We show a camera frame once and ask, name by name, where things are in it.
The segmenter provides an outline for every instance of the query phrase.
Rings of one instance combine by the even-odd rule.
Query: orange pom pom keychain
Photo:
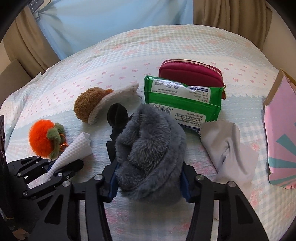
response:
[[[52,160],[68,146],[64,127],[50,120],[39,120],[32,125],[29,143],[36,155]]]

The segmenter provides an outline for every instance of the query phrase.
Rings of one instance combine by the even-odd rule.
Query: teal stripe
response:
[[[268,165],[273,168],[296,168],[295,162],[268,157]]]
[[[278,185],[278,184],[281,184],[283,182],[286,182],[286,181],[289,181],[291,179],[294,179],[296,178],[296,175],[293,175],[293,176],[290,176],[290,177],[285,177],[285,178],[282,178],[282,179],[278,179],[278,180],[273,180],[273,181],[270,181],[270,184],[273,184],[273,185]]]
[[[296,156],[296,146],[286,134],[283,134],[276,142]]]
[[[283,183],[282,185],[281,185],[281,187],[286,187],[286,186],[289,186],[289,185],[291,185],[292,183],[295,183],[295,181],[296,181],[296,179],[293,179],[293,180],[291,180],[291,181],[289,181],[289,182],[287,182],[287,183]]]

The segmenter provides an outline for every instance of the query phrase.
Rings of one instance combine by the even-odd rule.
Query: pink paper bag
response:
[[[296,188],[296,81],[283,70],[264,104],[269,182]]]

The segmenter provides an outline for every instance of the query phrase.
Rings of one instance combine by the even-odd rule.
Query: gray fur pouch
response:
[[[157,205],[176,203],[186,151],[186,135],[175,119],[142,104],[116,139],[122,195]]]

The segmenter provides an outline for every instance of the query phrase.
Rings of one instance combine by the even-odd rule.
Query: green plush leaf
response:
[[[60,134],[65,135],[65,128],[63,127],[63,125],[61,125],[60,123],[55,123],[55,124],[54,124],[54,127],[57,128],[57,131],[58,131]]]
[[[61,141],[61,136],[59,135],[59,132],[56,127],[50,128],[47,131],[46,137],[49,140],[56,140],[57,143],[60,143],[60,141]]]
[[[54,142],[54,150],[49,154],[49,158],[54,160],[59,156],[59,144],[56,140],[53,141]]]

